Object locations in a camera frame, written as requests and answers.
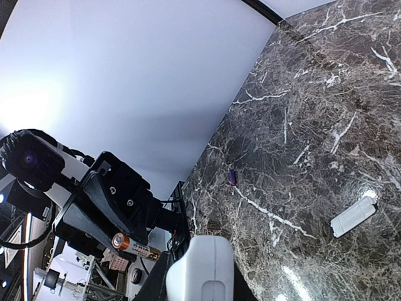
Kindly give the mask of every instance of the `small purple object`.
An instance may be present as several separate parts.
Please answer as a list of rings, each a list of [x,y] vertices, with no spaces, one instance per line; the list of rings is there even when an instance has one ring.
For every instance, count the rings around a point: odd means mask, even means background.
[[[233,169],[230,170],[230,184],[231,185],[237,184],[236,172]]]

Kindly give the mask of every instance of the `white robotic arm segment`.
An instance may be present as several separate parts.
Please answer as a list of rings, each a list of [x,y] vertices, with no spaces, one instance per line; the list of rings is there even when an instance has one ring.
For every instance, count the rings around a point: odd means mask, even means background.
[[[220,236],[196,236],[167,273],[169,301],[232,301],[234,256]]]

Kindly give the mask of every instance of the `black camera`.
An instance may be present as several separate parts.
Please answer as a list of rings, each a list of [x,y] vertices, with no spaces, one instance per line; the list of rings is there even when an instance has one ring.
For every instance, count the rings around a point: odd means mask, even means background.
[[[65,167],[63,157],[28,130],[10,134],[0,156],[10,174],[43,192],[52,187]]]

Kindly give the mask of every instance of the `marble table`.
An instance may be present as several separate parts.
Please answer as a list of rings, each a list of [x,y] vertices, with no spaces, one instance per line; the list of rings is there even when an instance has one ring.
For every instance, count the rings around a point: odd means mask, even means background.
[[[401,1],[289,18],[189,176],[192,234],[228,238],[258,300],[401,300],[400,52]],[[366,195],[376,214],[335,238]]]

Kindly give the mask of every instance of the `battery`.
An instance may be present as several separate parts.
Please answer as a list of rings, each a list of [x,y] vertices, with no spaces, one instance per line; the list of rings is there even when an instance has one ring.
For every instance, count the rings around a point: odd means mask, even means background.
[[[117,233],[113,237],[112,243],[113,247],[120,251],[126,251],[154,261],[160,258],[161,252],[158,249],[151,246],[145,246],[123,233]]]

